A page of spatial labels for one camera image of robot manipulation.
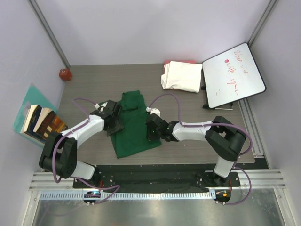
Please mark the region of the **green t shirt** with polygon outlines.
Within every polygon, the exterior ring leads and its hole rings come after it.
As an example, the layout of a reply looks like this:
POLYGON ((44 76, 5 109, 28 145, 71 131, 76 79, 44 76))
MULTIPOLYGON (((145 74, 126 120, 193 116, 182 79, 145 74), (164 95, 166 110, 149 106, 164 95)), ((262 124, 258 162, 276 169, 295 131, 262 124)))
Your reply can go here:
POLYGON ((160 140, 147 139, 146 104, 140 91, 122 94, 120 119, 124 128, 111 135, 112 145, 118 159, 161 146, 160 140))

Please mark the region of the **white dry-erase board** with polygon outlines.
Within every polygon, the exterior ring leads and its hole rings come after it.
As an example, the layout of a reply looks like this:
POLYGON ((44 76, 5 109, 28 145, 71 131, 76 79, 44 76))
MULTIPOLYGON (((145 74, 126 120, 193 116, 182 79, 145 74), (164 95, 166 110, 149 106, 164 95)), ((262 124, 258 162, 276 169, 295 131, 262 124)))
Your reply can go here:
POLYGON ((267 87, 247 43, 237 45, 202 63, 205 109, 261 94, 267 87))

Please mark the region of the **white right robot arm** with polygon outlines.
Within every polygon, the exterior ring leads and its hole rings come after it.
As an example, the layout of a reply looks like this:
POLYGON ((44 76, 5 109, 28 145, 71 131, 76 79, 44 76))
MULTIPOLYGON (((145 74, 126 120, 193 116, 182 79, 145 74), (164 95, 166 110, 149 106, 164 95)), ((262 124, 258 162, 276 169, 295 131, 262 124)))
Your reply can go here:
POLYGON ((160 116, 152 113, 146 120, 147 139, 150 141, 165 140, 179 142, 196 140, 207 142, 218 154, 218 160, 211 176, 214 186, 225 186, 230 177, 230 171, 237 162, 247 135, 237 126, 222 116, 213 121, 183 123, 180 121, 166 122, 160 116))

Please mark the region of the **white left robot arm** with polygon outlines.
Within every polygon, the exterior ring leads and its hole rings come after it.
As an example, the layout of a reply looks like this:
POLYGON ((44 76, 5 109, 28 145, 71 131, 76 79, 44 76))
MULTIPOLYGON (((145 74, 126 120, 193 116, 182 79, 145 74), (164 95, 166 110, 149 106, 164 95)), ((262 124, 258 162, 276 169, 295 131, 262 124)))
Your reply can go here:
POLYGON ((63 132, 52 131, 48 135, 40 157, 39 166, 52 172, 56 183, 61 179, 73 178, 88 187, 97 187, 100 172, 96 166, 78 160, 78 148, 93 135, 105 131, 107 136, 124 128, 120 118, 120 103, 108 100, 95 104, 84 121, 63 132))

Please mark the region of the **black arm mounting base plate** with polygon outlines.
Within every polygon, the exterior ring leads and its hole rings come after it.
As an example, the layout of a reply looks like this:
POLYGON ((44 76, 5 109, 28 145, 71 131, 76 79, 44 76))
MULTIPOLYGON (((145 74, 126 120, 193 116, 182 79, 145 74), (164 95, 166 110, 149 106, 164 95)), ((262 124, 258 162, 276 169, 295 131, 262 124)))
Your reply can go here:
POLYGON ((219 178, 213 164, 97 165, 87 182, 98 188, 120 185, 120 192, 175 193, 210 187, 240 187, 238 173, 219 178))

